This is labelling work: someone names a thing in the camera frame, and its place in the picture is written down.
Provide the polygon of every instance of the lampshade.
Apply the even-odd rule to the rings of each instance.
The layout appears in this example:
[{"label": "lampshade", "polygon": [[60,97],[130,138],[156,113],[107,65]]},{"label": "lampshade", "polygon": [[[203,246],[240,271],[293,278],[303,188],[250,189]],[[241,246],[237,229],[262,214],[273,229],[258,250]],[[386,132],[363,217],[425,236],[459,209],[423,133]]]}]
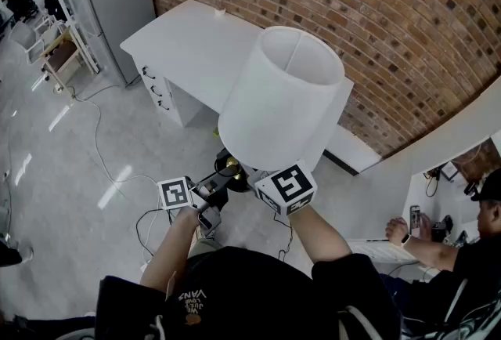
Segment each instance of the lampshade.
[{"label": "lampshade", "polygon": [[318,38],[290,27],[263,30],[219,116],[222,142],[252,168],[293,164],[343,78],[343,63]]}]

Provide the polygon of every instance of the desk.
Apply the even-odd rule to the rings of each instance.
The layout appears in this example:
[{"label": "desk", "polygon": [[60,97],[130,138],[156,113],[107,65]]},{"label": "desk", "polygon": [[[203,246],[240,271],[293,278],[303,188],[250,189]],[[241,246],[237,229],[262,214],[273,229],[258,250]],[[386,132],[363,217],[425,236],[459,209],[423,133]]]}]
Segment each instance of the desk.
[{"label": "desk", "polygon": [[[122,42],[162,114],[185,126],[206,105],[217,113],[262,29],[188,0]],[[313,170],[325,150],[353,82],[345,78],[303,158]]]}]

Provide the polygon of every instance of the black cap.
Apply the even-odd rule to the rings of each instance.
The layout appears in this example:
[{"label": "black cap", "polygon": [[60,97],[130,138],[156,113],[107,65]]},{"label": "black cap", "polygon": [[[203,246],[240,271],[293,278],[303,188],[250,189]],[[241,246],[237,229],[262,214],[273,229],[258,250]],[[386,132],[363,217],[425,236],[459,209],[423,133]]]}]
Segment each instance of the black cap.
[{"label": "black cap", "polygon": [[501,201],[501,168],[488,175],[480,193],[471,197],[472,201]]}]

